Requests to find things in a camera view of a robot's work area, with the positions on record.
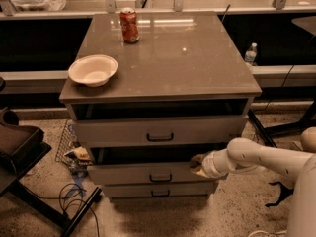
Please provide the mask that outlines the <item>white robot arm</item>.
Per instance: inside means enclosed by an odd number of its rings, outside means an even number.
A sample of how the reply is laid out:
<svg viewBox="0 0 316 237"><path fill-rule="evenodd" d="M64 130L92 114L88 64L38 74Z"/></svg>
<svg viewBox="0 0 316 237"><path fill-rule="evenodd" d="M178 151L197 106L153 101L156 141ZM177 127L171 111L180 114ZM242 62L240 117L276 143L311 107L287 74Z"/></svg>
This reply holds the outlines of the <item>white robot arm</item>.
<svg viewBox="0 0 316 237"><path fill-rule="evenodd" d="M195 155L194 174L219 178L267 168L295 182L286 237L316 235L316 154L260 145L247 138L231 140L225 149Z"/></svg>

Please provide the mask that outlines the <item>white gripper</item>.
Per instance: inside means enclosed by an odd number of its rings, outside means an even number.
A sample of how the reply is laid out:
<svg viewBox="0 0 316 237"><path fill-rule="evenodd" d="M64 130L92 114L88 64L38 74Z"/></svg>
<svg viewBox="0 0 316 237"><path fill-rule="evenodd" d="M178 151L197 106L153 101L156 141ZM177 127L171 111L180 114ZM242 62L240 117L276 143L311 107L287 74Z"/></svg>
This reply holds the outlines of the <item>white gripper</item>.
<svg viewBox="0 0 316 237"><path fill-rule="evenodd" d="M190 160L191 172L205 178L219 178L227 174L227 150L197 154Z"/></svg>

